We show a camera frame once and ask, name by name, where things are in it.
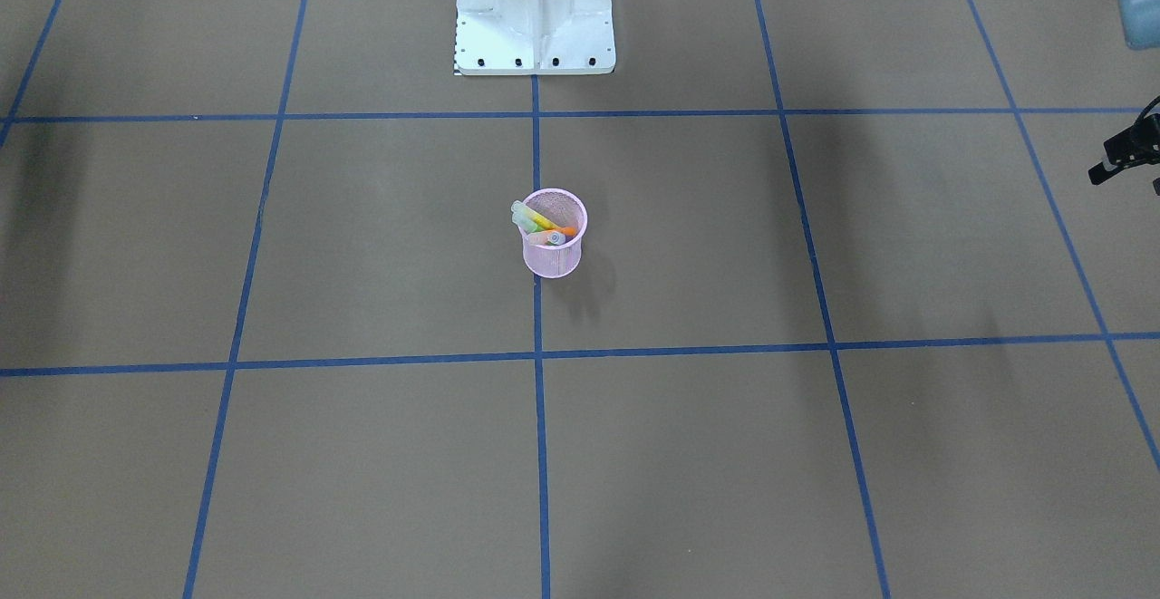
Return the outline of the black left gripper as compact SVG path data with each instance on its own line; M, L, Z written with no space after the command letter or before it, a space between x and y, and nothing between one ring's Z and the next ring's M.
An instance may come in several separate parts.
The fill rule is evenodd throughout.
M1148 113L1134 120L1128 135L1116 135L1103 143L1103 158L1088 169L1093 186L1131 167L1159 165L1159 115Z

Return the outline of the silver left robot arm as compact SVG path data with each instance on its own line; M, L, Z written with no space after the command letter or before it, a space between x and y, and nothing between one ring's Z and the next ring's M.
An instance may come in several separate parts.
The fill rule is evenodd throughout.
M1128 49L1157 50L1159 46L1159 0L1117 0L1121 28ZM1110 181L1128 169L1159 164L1159 117L1154 98L1119 133L1103 143L1103 158L1088 169L1092 185Z

